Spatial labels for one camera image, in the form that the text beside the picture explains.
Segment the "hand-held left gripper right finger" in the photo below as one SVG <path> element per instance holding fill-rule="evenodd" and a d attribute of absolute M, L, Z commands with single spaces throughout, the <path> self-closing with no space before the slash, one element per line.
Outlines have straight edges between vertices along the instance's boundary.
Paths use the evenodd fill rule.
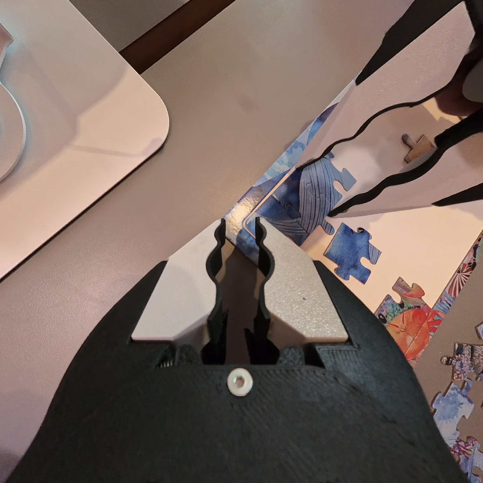
<path fill-rule="evenodd" d="M 253 331 L 245 330 L 251 364 L 276 364 L 287 346 L 345 343 L 349 336 L 314 261 L 262 217 L 256 219 L 259 288 Z"/>

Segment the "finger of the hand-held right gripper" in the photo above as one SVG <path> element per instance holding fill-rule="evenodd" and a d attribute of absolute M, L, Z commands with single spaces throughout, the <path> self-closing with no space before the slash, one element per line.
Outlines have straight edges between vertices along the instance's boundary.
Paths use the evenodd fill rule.
<path fill-rule="evenodd" d="M 420 178 L 387 187 L 376 198 L 365 203 L 352 207 L 348 203 L 341 203 L 329 213 L 329 217 L 384 214 L 467 202 L 482 205 L 482 133 L 450 147 Z"/>
<path fill-rule="evenodd" d="M 336 143 L 354 138 L 387 109 L 421 103 L 448 85 L 468 52 L 475 28 L 464 1 L 450 9 L 374 73 L 363 72 L 313 137 L 298 161 L 305 166 Z"/>

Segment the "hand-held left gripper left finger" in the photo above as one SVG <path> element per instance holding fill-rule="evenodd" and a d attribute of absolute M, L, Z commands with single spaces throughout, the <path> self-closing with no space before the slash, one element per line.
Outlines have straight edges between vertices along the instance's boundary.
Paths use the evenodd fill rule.
<path fill-rule="evenodd" d="M 225 363 L 227 317 L 216 280 L 225 234 L 222 218 L 168 258 L 132 340 L 189 345 L 199 351 L 203 363 Z"/>

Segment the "orange pufferfish puzzle piece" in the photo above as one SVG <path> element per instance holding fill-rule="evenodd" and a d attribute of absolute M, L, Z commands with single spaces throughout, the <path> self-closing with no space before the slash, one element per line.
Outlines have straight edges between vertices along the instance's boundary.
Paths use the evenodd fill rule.
<path fill-rule="evenodd" d="M 405 133 L 402 135 L 401 140 L 410 149 L 408 154 L 404 157 L 406 164 L 409 164 L 420 156 L 436 149 L 432 140 L 424 134 L 415 141 L 409 134 Z"/>

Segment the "dark blue puzzle piece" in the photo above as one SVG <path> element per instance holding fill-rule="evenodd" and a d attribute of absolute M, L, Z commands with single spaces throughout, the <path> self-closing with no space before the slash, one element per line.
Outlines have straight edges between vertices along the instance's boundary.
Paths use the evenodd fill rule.
<path fill-rule="evenodd" d="M 371 274 L 360 262 L 362 257 L 376 264 L 381 251 L 370 243 L 371 235 L 362 227 L 353 230 L 341 223 L 324 256 L 337 265 L 335 274 L 348 281 L 350 276 L 365 284 Z"/>

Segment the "orange coral puzzle piece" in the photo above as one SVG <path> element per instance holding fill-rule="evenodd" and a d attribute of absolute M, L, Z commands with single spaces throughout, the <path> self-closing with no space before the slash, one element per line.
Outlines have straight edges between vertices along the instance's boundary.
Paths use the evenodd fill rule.
<path fill-rule="evenodd" d="M 396 302 L 387 295 L 375 313 L 407 360 L 418 358 L 430 340 L 430 307 L 415 299 Z"/>

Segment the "joined blue whale puzzle section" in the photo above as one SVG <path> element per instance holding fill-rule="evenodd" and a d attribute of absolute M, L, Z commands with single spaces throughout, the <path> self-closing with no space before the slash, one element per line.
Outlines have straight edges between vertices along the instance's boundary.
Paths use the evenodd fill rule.
<path fill-rule="evenodd" d="M 262 217 L 298 246 L 317 226 L 322 226 L 329 235 L 334 234 L 334 227 L 326 221 L 327 214 L 342 198 L 334 182 L 347 191 L 356 180 L 347 169 L 339 171 L 332 163 L 333 158 L 334 154 L 329 152 L 301 170 L 287 171 L 245 218 L 246 231 L 255 238 L 255 219 Z"/>

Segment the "jigsaw puzzle pieces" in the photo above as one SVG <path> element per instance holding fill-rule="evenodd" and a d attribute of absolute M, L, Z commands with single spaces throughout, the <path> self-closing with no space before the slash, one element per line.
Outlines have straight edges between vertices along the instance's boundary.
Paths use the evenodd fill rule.
<path fill-rule="evenodd" d="M 469 419 L 474 402 L 469 398 L 473 382 L 482 382 L 482 344 L 455 342 L 453 353 L 440 358 L 452 369 L 451 383 L 431 403 L 433 418 L 445 443 L 469 482 L 482 482 L 474 474 L 482 470 L 482 446 L 472 436 L 459 437 L 457 427 L 462 418 Z"/>

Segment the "puzzle frame board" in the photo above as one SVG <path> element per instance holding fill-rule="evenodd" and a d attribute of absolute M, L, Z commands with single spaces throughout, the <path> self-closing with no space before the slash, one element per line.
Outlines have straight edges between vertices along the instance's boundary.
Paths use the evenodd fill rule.
<path fill-rule="evenodd" d="M 297 169 L 296 163 L 305 148 L 352 83 L 309 124 L 226 214 L 227 238 L 254 263 L 258 259 L 258 248 L 255 238 L 243 227 L 243 221 L 287 171 Z M 385 178 L 392 168 L 399 171 L 406 168 L 404 157 L 410 149 L 401 140 L 403 134 L 409 134 L 415 141 L 424 134 L 433 142 L 433 135 L 462 119 L 461 116 L 441 111 L 434 99 L 426 100 L 412 113 L 406 110 L 392 111 L 373 119 L 372 124 L 355 139 L 340 143 L 330 151 L 334 154 L 333 165 L 339 171 L 347 169 L 356 180 L 347 191 L 343 190 L 339 182 L 334 182 L 335 189 L 342 195 L 334 208 L 357 193 L 365 192 L 365 187 Z M 335 233 L 341 223 L 353 230 L 362 227 L 370 233 L 370 243 L 381 251 L 381 255 L 376 264 L 365 257 L 361 258 L 361 264 L 371 270 L 367 282 L 362 284 L 353 276 L 346 281 L 335 274 L 337 265 L 324 256 L 335 233 L 329 235 L 322 226 L 317 226 L 300 245 L 301 249 L 312 259 L 322 262 L 374 314 L 387 295 L 398 303 L 401 301 L 401 297 L 392 289 L 399 277 L 410 286 L 418 284 L 425 292 L 423 301 L 430 306 L 427 319 L 430 339 L 482 253 L 482 205 L 479 202 L 446 207 L 431 205 L 343 218 L 327 215 L 326 221 L 334 227 Z M 423 351 L 410 362 L 415 363 Z"/>

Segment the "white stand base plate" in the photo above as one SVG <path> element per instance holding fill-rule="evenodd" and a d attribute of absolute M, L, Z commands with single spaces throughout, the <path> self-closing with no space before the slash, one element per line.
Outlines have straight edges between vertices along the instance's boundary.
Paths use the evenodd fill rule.
<path fill-rule="evenodd" d="M 1 1 L 1 81 L 26 145 L 1 181 L 1 277 L 151 156 L 157 93 L 69 1 Z"/>

